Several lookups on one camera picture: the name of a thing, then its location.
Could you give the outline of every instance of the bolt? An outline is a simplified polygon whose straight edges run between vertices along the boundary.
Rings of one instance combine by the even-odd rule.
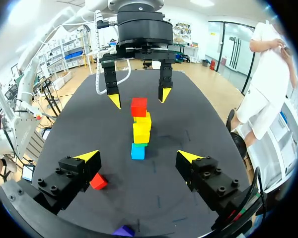
[[[39,178],[38,179],[38,184],[41,186],[41,187],[45,187],[46,183],[44,182],[44,180],[42,178]]]
[[[233,179],[232,183],[230,184],[232,187],[238,187],[238,180],[237,179]]]
[[[10,196],[9,196],[9,200],[10,200],[11,202],[13,202],[13,201],[15,200],[15,196],[14,196],[14,195],[10,195]]]
[[[19,196],[21,196],[23,194],[23,190],[22,189],[19,189],[18,190],[18,194],[19,194]]]
[[[220,175],[222,173],[222,170],[220,169],[220,168],[217,168],[216,170],[215,170],[215,174],[216,175]]]
[[[217,194],[220,195],[220,196],[222,196],[222,195],[224,195],[225,191],[226,191],[226,188],[223,187],[223,186],[220,186],[217,189]]]
[[[73,178],[74,174],[72,172],[67,172],[66,177]]]
[[[204,179],[208,179],[208,178],[210,177],[210,175],[211,175],[211,174],[210,174],[209,172],[204,172],[204,173],[203,173],[203,178],[204,178]]]
[[[53,193],[53,194],[57,194],[59,192],[59,189],[57,186],[53,185],[50,187],[50,191]]]
[[[55,169],[55,172],[56,172],[58,175],[62,174],[62,170],[61,170],[61,168],[56,168],[56,169]]]

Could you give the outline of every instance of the red fire extinguisher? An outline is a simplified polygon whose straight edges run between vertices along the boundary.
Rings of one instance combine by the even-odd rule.
[[[211,61],[210,69],[211,69],[211,70],[214,70],[214,68],[215,68],[215,60],[213,59],[213,60]]]

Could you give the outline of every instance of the green cube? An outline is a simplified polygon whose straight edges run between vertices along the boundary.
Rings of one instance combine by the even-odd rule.
[[[148,146],[148,143],[139,143],[139,144],[135,143],[135,146],[136,147],[145,147],[145,146]]]

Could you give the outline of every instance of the wooden floor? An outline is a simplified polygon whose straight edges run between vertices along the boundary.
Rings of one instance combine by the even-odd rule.
[[[131,66],[133,70],[144,70],[142,61],[131,60]],[[127,67],[126,61],[118,61],[117,69],[123,70]],[[96,64],[92,64],[93,73],[96,73]],[[243,95],[234,88],[225,78],[210,70],[208,67],[203,67],[201,64],[195,63],[182,63],[174,64],[173,70],[183,71],[185,74],[195,83],[195,85],[202,91],[202,93],[208,98],[212,106],[215,108],[223,123],[226,123],[226,117],[231,109],[238,108]],[[70,69],[72,73],[72,79],[67,82],[60,90],[53,92],[55,97],[59,97],[60,102],[58,106],[60,110],[66,106],[66,103],[75,93],[76,89],[84,82],[84,80],[90,75],[89,68],[84,66]],[[40,108],[45,113],[54,116],[51,109],[47,109],[48,102],[44,98],[38,98],[33,103],[34,106]],[[46,117],[42,118],[40,127],[50,126],[51,123]],[[13,175],[13,179],[19,180],[21,177],[21,169]]]

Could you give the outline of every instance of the man's hand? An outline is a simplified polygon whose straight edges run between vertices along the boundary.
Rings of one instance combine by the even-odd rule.
[[[274,49],[274,48],[277,48],[278,46],[285,47],[286,44],[281,39],[274,39],[270,41],[269,45],[271,49]]]
[[[280,52],[282,53],[282,57],[284,59],[284,61],[289,65],[293,64],[293,57],[291,57],[287,51],[285,50],[285,48],[281,48]]]

